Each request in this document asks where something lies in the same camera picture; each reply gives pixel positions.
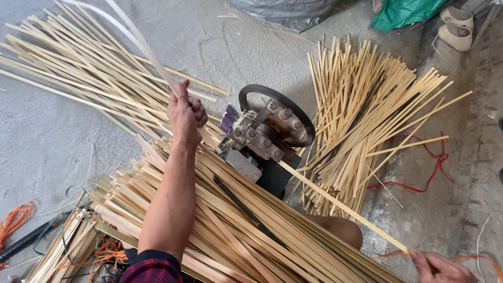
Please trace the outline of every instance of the green tarp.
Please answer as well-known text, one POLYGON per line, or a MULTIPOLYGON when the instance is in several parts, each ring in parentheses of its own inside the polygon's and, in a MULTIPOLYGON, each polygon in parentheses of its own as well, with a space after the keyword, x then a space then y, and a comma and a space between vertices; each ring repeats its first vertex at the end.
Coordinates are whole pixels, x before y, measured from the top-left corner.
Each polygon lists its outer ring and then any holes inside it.
POLYGON ((370 27, 388 31, 431 18, 446 0, 384 0, 370 27))

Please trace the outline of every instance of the black handle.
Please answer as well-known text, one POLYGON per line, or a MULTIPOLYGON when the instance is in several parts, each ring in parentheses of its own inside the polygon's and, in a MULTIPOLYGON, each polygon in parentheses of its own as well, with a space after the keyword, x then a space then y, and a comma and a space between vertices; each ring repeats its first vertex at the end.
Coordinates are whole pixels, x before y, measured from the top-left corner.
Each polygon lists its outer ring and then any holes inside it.
POLYGON ((48 225, 49 221, 42 224, 37 229, 33 230, 31 233, 21 238, 21 240, 17 241, 16 243, 12 244, 7 249, 5 249, 4 252, 0 254, 0 263, 3 263, 4 261, 11 258, 13 255, 17 254, 18 252, 22 251, 24 248, 32 244, 48 225))

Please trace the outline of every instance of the plastic sack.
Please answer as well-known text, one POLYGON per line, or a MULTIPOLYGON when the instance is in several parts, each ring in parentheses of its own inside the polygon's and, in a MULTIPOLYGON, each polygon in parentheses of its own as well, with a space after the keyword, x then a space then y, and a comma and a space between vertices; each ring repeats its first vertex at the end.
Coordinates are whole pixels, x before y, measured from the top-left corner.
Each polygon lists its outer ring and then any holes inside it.
POLYGON ((321 23, 339 0, 228 0, 257 20, 302 32, 321 23))
POLYGON ((370 27, 383 31, 431 18, 446 0, 385 0, 370 27))

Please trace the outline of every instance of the metal bolt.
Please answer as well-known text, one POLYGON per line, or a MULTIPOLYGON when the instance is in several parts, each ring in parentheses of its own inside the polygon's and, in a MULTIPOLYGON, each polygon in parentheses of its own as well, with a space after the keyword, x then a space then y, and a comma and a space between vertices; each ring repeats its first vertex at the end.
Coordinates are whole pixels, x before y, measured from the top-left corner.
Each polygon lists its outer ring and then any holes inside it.
POLYGON ((281 118, 282 119, 288 119, 289 117, 291 117, 293 115, 293 112, 292 112, 292 109, 290 108, 287 108, 285 110, 283 110, 283 112, 281 112, 281 118))
POLYGON ((273 144, 270 139, 265 139, 262 143, 267 148, 273 144))

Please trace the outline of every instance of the person's arm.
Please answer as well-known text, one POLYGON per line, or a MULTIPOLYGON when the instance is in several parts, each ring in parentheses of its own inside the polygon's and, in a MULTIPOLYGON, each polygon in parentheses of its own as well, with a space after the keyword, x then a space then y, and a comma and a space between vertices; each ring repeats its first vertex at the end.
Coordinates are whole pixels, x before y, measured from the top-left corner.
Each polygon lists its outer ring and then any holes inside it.
POLYGON ((167 109, 173 132, 173 147, 160 187, 148 207, 138 243, 138 254, 157 250, 182 262, 195 220, 196 193, 194 158, 208 115, 199 99, 187 95, 189 81, 177 83, 179 97, 171 93, 167 109))
POLYGON ((471 271, 439 253, 408 251, 419 283, 477 283, 471 271))

